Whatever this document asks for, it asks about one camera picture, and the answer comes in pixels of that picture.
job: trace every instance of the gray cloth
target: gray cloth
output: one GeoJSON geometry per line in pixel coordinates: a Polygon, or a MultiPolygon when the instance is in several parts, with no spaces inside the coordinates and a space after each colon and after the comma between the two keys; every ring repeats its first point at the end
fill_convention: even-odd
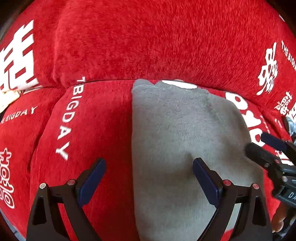
{"type": "Polygon", "coordinates": [[[289,135],[292,138],[293,144],[296,145],[296,123],[294,123],[290,117],[286,116],[286,119],[284,119],[284,124],[286,130],[289,132],[289,135]]]}
{"type": "MultiPolygon", "coordinates": [[[[197,88],[137,80],[133,90],[133,188],[141,241],[197,240],[215,212],[193,172],[201,157],[222,179],[263,187],[244,155],[250,136],[230,101],[197,88]]],[[[234,227],[235,206],[228,229],[234,227]]]]}

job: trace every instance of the red fabric couch cover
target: red fabric couch cover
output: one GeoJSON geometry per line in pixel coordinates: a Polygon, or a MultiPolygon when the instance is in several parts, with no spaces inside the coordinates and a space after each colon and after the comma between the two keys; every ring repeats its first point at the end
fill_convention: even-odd
{"type": "MultiPolygon", "coordinates": [[[[0,44],[0,90],[43,87],[22,95],[4,118],[38,106],[36,115],[0,124],[0,163],[10,171],[1,182],[14,188],[14,208],[8,199],[0,208],[25,236],[38,185],[75,178],[100,156],[107,172],[84,210],[103,240],[138,240],[134,80],[178,78],[210,88],[236,104],[252,141],[268,149],[262,131],[289,139],[281,117],[296,116],[295,54],[291,31],[263,0],[35,0],[0,44]]],[[[267,177],[265,189],[272,217],[278,203],[267,177]]]]}

